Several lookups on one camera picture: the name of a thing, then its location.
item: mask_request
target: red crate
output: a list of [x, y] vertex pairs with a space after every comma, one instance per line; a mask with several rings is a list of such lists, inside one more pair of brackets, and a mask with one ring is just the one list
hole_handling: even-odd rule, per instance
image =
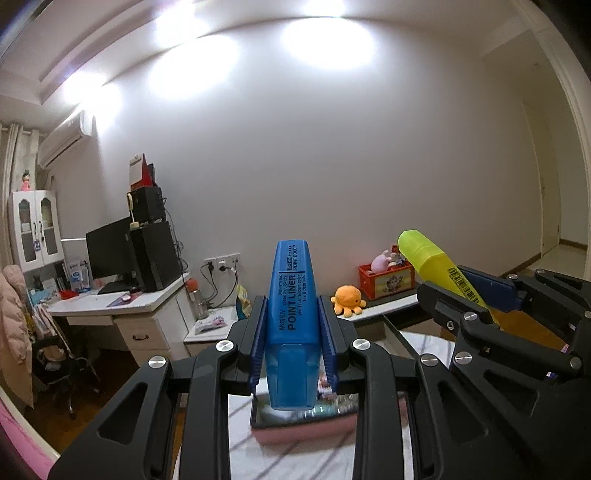
[[[393, 245], [392, 251], [398, 251], [398, 247]], [[371, 300], [414, 288], [414, 267], [408, 260], [404, 265], [389, 267], [380, 274], [371, 273], [370, 267], [371, 264], [360, 265], [358, 271], [359, 289]]]

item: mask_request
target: ceiling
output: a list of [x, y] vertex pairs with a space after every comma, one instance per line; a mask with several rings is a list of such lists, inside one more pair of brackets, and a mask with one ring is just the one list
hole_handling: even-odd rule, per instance
[[[162, 39], [159, 22], [179, 8], [184, 25], [188, 16], [197, 19], [194, 30]], [[53, 0], [3, 59], [0, 119], [49, 130], [74, 107], [64, 92], [74, 72], [105, 83], [178, 43], [242, 24], [367, 18], [444, 35], [478, 52], [487, 34], [515, 15], [509, 0]]]

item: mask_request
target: blue highlighter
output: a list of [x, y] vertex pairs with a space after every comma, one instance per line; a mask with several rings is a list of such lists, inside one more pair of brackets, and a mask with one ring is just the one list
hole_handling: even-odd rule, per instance
[[308, 243], [277, 244], [265, 340], [271, 407], [314, 407], [320, 363], [320, 325]]

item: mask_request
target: computer monitor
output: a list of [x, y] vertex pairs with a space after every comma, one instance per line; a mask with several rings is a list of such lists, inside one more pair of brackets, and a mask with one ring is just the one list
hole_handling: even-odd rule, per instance
[[136, 283], [128, 239], [129, 217], [102, 226], [86, 234], [86, 248], [93, 278], [122, 275], [123, 280], [107, 284], [100, 292], [113, 293], [132, 289]]

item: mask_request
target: speaker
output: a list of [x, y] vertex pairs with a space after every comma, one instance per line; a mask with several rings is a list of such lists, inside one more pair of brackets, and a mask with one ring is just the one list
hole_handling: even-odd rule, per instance
[[140, 187], [130, 193], [134, 201], [134, 218], [136, 222], [153, 223], [156, 220], [166, 220], [164, 199], [160, 187]]

